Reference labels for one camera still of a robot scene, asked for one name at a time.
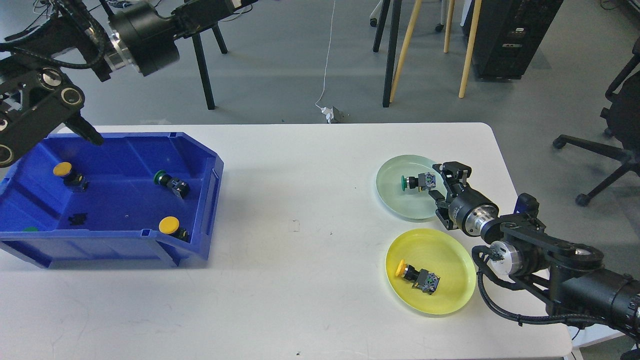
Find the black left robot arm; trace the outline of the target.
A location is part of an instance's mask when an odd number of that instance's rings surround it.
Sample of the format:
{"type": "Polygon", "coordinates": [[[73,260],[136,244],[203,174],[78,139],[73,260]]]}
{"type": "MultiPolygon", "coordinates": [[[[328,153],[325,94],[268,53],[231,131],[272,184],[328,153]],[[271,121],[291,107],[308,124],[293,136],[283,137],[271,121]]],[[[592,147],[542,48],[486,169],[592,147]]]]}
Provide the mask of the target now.
{"type": "Polygon", "coordinates": [[[161,16],[140,0],[113,12],[103,0],[105,29],[81,0],[52,0],[37,29],[1,43],[0,164],[10,167],[59,125],[100,146],[102,135],[82,117],[86,95],[63,69],[89,69],[105,82],[128,65],[143,76],[179,60],[176,40],[192,38],[252,6],[251,0],[186,0],[161,16]]]}

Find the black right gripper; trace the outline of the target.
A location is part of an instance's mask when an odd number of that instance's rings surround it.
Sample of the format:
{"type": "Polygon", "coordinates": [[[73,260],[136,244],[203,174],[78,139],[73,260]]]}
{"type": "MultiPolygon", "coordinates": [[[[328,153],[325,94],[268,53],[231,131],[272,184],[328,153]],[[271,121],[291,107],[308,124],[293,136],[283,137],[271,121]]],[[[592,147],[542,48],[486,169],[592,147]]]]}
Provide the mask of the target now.
{"type": "Polygon", "coordinates": [[[432,165],[441,177],[446,196],[430,191],[435,202],[435,215],[446,230],[461,230],[469,237],[480,237],[488,223],[498,219],[499,207],[486,196],[469,187],[473,169],[461,162],[448,161],[432,165]]]}

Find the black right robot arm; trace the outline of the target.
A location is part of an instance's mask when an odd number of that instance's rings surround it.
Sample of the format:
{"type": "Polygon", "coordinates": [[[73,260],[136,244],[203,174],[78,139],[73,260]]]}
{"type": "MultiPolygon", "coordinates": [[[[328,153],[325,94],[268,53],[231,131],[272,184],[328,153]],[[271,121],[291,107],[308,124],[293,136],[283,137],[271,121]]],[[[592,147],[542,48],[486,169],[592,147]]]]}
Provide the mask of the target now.
{"type": "Polygon", "coordinates": [[[522,193],[512,214],[499,214],[496,203],[468,183],[472,170],[461,162],[432,166],[446,192],[429,192],[436,216],[447,230],[480,237],[471,249],[477,284],[485,305],[519,326],[564,324],[583,330],[604,325],[639,342],[639,281],[603,265],[603,253],[546,233],[538,219],[537,199],[522,193]],[[527,291],[544,302],[545,316],[503,309],[487,293],[484,280],[510,291],[527,291]]]}

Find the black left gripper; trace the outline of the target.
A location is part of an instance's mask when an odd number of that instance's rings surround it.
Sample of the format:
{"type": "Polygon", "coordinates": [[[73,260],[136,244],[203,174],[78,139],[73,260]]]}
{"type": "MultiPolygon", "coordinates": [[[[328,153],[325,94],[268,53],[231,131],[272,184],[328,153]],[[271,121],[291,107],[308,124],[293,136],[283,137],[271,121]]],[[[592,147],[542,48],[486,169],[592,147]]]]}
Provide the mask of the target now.
{"type": "Polygon", "coordinates": [[[164,17],[142,0],[109,17],[107,64],[112,71],[131,65],[148,76],[179,60],[176,39],[210,30],[249,5],[249,0],[187,0],[164,17]]]}

